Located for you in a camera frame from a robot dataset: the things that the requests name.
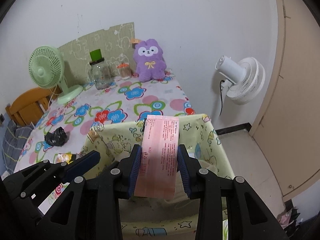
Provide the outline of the yellow cartoon snack packet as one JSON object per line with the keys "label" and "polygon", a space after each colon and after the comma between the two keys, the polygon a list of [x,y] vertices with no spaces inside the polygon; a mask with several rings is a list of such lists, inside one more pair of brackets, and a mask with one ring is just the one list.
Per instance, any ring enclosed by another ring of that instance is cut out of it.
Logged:
{"label": "yellow cartoon snack packet", "polygon": [[68,153],[57,153],[54,155],[53,163],[67,163],[70,164],[71,162],[77,159],[76,154],[72,154],[71,152]]}

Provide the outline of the black plastic bag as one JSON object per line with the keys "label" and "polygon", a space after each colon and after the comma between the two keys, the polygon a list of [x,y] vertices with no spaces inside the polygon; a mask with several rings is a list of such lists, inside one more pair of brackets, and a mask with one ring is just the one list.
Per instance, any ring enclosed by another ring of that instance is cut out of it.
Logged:
{"label": "black plastic bag", "polygon": [[68,135],[62,127],[58,127],[53,133],[48,132],[44,140],[49,146],[61,147],[67,142]]}

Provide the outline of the pink packet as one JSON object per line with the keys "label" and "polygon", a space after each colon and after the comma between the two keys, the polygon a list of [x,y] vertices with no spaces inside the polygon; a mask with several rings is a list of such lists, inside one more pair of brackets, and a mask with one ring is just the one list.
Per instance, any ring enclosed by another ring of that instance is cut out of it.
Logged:
{"label": "pink packet", "polygon": [[142,156],[134,195],[172,199],[177,174],[179,118],[148,115],[142,142]]}

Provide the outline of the yellow cartoon storage box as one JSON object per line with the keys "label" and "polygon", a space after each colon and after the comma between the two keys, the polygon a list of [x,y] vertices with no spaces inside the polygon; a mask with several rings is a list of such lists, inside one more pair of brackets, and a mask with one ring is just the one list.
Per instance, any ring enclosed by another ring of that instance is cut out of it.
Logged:
{"label": "yellow cartoon storage box", "polygon": [[[144,127],[144,120],[118,124],[97,125],[89,129],[80,154],[91,150],[100,153],[99,164],[84,177],[97,177],[103,168],[121,161],[139,144],[148,156],[143,158],[142,174],[138,176],[132,202],[120,203],[123,212],[136,210],[132,217],[123,218],[125,236],[163,236],[192,234],[198,221],[197,201],[190,200],[184,192],[181,175],[176,171],[177,157],[172,157],[168,146],[184,144],[202,168],[227,179],[234,178],[225,150],[206,114],[167,116],[167,126],[179,125],[174,140],[164,126]],[[158,146],[163,142],[165,147]]]}

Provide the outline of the grey plaid pillow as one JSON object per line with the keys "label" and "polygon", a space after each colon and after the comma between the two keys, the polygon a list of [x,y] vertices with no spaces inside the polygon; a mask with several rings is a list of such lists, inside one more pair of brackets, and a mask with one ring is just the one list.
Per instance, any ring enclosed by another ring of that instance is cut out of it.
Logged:
{"label": "grey plaid pillow", "polygon": [[9,174],[13,174],[33,129],[33,125],[19,126],[13,120],[9,121],[1,144],[4,167]]}

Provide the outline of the floral tablecloth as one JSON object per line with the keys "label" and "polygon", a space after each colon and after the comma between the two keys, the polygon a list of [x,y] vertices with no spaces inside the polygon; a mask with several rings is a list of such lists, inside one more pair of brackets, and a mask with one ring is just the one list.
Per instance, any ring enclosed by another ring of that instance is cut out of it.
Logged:
{"label": "floral tablecloth", "polygon": [[[53,163],[57,153],[76,154],[79,157],[87,133],[93,126],[142,121],[149,114],[167,116],[193,115],[195,111],[171,70],[162,80],[139,82],[137,76],[127,80],[114,77],[110,86],[96,89],[87,83],[79,96],[64,105],[54,101],[42,118],[34,125],[15,171],[43,160]],[[44,136],[62,127],[67,142],[49,146]]]}

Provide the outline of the beige door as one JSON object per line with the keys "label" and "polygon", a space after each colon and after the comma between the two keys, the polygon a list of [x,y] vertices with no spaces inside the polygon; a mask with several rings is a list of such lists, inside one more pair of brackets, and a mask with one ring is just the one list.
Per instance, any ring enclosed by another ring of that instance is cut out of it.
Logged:
{"label": "beige door", "polygon": [[251,133],[287,201],[319,180],[319,26],[303,0],[276,2],[276,58]]}

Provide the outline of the green desk fan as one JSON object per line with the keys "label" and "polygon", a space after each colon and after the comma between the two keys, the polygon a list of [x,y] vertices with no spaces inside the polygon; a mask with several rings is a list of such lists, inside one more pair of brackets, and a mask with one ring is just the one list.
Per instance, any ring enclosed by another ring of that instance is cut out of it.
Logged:
{"label": "green desk fan", "polygon": [[83,87],[69,87],[65,78],[65,63],[57,48],[41,46],[36,48],[28,62],[29,75],[40,88],[51,89],[59,86],[62,93],[57,97],[57,103],[62,105],[81,94]]}

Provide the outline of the glass mason jar mug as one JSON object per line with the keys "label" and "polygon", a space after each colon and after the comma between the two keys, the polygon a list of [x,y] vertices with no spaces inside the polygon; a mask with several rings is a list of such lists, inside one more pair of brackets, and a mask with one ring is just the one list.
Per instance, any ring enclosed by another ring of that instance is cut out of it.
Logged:
{"label": "glass mason jar mug", "polygon": [[111,74],[104,57],[102,56],[101,50],[96,49],[90,53],[91,61],[90,65],[90,77],[94,82],[96,89],[106,89],[111,83]]}

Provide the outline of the white standing fan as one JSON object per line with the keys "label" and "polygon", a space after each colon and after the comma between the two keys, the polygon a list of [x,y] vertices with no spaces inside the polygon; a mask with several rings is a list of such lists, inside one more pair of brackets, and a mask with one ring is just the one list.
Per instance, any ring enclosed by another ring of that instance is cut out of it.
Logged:
{"label": "white standing fan", "polygon": [[215,69],[225,77],[220,85],[222,103],[229,98],[237,105],[247,104],[260,93],[265,83],[265,69],[254,57],[234,62],[223,55]]}

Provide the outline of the cotton swab container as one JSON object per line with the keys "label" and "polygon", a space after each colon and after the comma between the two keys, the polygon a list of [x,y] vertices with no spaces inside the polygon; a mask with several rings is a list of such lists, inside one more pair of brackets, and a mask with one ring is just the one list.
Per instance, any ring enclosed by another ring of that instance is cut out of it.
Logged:
{"label": "cotton swab container", "polygon": [[122,79],[128,79],[132,76],[131,68],[128,63],[122,62],[117,69]]}

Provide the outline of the purple plush bunny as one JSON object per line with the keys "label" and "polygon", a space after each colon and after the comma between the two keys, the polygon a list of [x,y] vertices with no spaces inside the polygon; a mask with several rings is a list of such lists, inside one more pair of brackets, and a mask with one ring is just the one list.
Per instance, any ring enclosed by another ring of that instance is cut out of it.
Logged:
{"label": "purple plush bunny", "polygon": [[164,79],[167,65],[163,59],[163,50],[155,39],[136,44],[133,59],[140,82]]}

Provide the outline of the green patterned foam board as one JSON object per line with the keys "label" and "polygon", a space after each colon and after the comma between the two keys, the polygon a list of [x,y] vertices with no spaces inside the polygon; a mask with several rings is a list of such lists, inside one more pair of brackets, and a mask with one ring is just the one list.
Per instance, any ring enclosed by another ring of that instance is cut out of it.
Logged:
{"label": "green patterned foam board", "polygon": [[65,78],[69,87],[84,85],[90,81],[89,53],[96,49],[100,49],[111,76],[119,75],[117,67],[122,63],[129,64],[134,72],[136,63],[131,43],[133,38],[135,38],[135,24],[130,22],[95,31],[60,46],[59,51],[65,62]]}

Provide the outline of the wall power socket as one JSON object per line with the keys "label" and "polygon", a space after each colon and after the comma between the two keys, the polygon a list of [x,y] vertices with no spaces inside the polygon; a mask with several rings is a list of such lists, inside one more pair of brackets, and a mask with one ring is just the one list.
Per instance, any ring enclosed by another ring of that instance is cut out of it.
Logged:
{"label": "wall power socket", "polygon": [[0,124],[3,124],[5,118],[3,114],[0,114]]}

